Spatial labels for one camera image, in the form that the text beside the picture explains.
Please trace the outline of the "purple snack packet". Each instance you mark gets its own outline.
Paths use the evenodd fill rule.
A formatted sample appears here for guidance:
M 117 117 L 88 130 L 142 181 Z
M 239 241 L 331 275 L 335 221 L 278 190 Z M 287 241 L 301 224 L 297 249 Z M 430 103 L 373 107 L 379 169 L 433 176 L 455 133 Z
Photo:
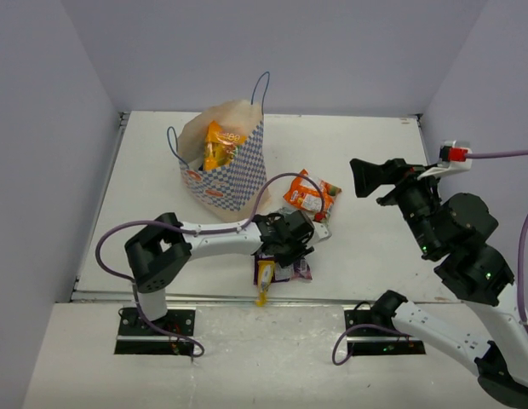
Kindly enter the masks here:
M 272 283 L 282 283 L 289 282 L 295 279 L 302 279 L 305 281 L 311 281 L 313 279 L 311 268 L 307 263 L 306 259 L 303 257 L 293 264 L 283 268 L 281 267 L 276 259 L 272 256 L 265 255 L 255 255 L 254 259 L 254 273 L 253 273 L 253 284 L 257 285 L 258 283 L 258 273 L 259 267 L 262 262 L 275 262 L 274 273 L 271 282 Z

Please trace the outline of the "small yellow snack packet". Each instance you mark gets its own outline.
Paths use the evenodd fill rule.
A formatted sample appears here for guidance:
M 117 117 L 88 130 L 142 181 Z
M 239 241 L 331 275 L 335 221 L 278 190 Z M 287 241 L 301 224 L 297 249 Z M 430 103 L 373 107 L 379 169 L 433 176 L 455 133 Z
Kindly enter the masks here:
M 258 297 L 255 304 L 263 307 L 267 303 L 267 293 L 273 281 L 275 262 L 273 260 L 260 260 L 257 271 L 257 291 Z

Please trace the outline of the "grey snack wrapper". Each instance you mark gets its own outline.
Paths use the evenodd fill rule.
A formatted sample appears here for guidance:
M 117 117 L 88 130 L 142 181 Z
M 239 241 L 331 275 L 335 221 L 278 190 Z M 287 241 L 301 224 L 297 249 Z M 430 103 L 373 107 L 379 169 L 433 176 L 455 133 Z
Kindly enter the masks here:
M 277 213 L 280 214 L 283 217 L 289 217 L 292 215 L 298 215 L 300 211 L 296 208 L 290 208 L 290 207 L 281 207 L 277 210 Z

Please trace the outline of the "orange fruit candy bag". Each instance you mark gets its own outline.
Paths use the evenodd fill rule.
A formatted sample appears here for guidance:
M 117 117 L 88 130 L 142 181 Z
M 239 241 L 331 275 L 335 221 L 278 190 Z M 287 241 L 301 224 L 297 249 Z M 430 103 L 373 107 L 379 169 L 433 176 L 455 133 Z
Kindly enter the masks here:
M 283 198 L 297 210 L 309 213 L 316 222 L 327 223 L 341 189 L 312 175 L 306 169 L 293 179 Z

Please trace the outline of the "blue checkered paper bag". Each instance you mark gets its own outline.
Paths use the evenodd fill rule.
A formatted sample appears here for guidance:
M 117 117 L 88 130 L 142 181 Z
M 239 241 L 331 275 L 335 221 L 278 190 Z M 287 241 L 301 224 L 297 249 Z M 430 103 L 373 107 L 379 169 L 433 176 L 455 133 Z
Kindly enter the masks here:
M 263 154 L 264 102 L 269 82 L 270 72 L 264 72 L 256 80 L 248 100 L 231 100 L 210 107 L 186 123 L 180 133 L 172 126 L 166 130 L 166 141 L 178 162 L 182 184 L 204 208 L 224 222 L 249 217 L 259 193 L 264 199 L 269 198 L 264 187 L 267 170 Z M 247 139 L 230 164 L 205 171 L 204 139 L 213 121 L 237 129 Z

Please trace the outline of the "yellow orange snack bag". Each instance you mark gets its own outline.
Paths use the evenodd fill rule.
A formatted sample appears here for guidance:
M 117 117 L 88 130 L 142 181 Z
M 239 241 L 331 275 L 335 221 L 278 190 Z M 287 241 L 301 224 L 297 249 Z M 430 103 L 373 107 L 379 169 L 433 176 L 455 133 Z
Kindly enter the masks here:
M 247 135 L 232 127 L 225 128 L 213 121 L 204 139 L 203 170 L 210 171 L 230 164 L 245 143 Z

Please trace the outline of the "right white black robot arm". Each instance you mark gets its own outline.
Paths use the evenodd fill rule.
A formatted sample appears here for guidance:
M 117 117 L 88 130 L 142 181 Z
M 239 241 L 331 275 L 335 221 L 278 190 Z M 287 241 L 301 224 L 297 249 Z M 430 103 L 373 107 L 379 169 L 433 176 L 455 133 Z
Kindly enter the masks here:
M 386 291 L 354 326 L 418 338 L 465 367 L 494 400 L 528 408 L 528 313 L 516 299 L 521 277 L 486 242 L 498 226 L 488 206 L 471 193 L 441 201 L 438 182 L 447 171 L 442 164 L 354 158 L 350 167 L 360 198 L 392 186 L 376 202 L 399 207 L 422 259 L 436 262 L 433 271 L 442 284 L 476 314 L 489 336 L 457 330 L 395 291 Z

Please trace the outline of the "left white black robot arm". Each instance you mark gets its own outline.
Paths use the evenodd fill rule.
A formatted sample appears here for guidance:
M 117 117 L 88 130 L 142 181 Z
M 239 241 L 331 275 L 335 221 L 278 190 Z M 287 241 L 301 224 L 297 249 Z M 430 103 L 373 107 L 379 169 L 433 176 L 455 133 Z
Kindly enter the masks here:
M 180 222 L 174 213 L 162 214 L 124 245 L 141 308 L 138 323 L 153 335 L 166 329 L 165 289 L 191 260 L 229 254 L 264 255 L 287 267 L 329 237 L 325 225 L 300 210 L 215 225 Z

